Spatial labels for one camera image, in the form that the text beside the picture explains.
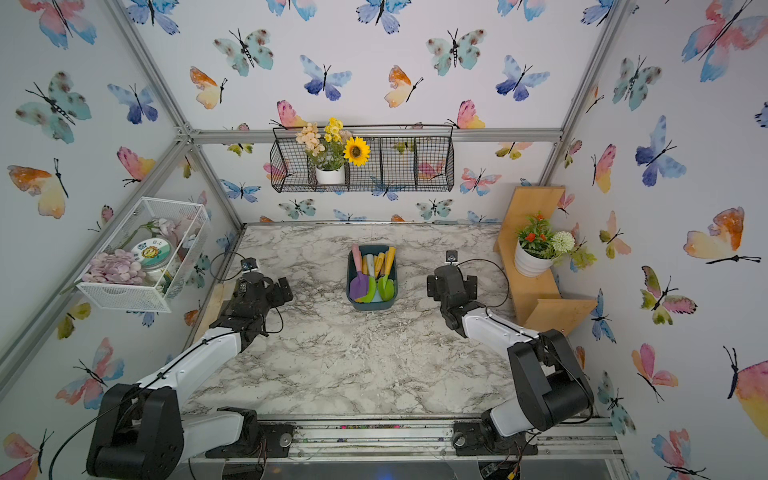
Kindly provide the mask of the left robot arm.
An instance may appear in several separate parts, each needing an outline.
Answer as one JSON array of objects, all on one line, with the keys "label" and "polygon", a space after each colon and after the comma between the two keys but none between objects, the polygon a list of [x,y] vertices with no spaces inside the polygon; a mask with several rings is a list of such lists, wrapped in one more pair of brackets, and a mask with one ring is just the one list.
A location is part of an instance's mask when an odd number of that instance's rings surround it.
[{"label": "left robot arm", "polygon": [[268,459],[278,447],[251,409],[223,407],[185,416],[183,406],[221,366],[259,337],[266,317],[292,301],[285,277],[265,276],[254,258],[241,261],[230,300],[208,331],[170,363],[133,384],[117,384],[103,396],[86,459],[92,477],[168,479],[198,455]]}]

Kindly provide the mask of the purple shovel pink handle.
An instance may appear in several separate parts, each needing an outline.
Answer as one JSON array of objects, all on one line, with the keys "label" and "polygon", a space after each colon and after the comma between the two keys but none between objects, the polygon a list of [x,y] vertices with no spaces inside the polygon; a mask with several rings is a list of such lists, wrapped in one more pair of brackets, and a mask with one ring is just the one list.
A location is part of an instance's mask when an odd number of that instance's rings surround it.
[{"label": "purple shovel pink handle", "polygon": [[363,272],[363,256],[357,244],[352,246],[352,256],[356,274],[350,281],[349,295],[352,300],[360,301],[369,293],[369,277]]}]

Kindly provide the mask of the light blue trowel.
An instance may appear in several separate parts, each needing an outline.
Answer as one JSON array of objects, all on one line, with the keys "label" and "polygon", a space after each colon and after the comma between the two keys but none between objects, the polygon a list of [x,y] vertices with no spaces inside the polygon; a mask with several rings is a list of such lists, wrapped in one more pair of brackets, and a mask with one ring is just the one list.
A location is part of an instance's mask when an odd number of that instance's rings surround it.
[{"label": "light blue trowel", "polygon": [[375,257],[373,254],[367,254],[365,256],[367,274],[371,278],[375,278]]}]

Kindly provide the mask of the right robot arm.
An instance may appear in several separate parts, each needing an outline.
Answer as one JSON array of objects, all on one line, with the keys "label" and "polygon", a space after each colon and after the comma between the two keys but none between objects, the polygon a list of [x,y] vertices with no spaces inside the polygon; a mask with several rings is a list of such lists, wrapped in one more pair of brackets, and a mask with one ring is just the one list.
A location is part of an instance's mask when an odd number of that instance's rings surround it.
[{"label": "right robot arm", "polygon": [[561,332],[535,331],[496,315],[477,300],[477,279],[465,277],[458,252],[427,277],[427,295],[439,304],[446,326],[478,341],[509,362],[514,396],[482,415],[490,441],[536,430],[544,432],[587,411],[594,394],[570,343]]}]

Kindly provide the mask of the green trowel yellow handle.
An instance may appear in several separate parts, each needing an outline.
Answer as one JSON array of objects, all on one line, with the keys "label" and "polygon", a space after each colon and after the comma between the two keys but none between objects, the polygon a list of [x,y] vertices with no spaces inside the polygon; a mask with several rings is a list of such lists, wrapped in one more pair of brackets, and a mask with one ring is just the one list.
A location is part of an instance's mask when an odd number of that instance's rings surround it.
[{"label": "green trowel yellow handle", "polygon": [[367,279],[367,291],[366,291],[366,293],[362,297],[357,299],[358,303],[370,303],[373,300],[373,298],[375,297],[375,293],[376,293],[376,279],[369,277],[368,274],[367,274],[366,279]]},{"label": "green trowel yellow handle", "polygon": [[378,281],[378,291],[384,302],[392,300],[395,295],[394,281],[390,278],[395,255],[396,249],[390,247],[386,253],[383,274]]}]

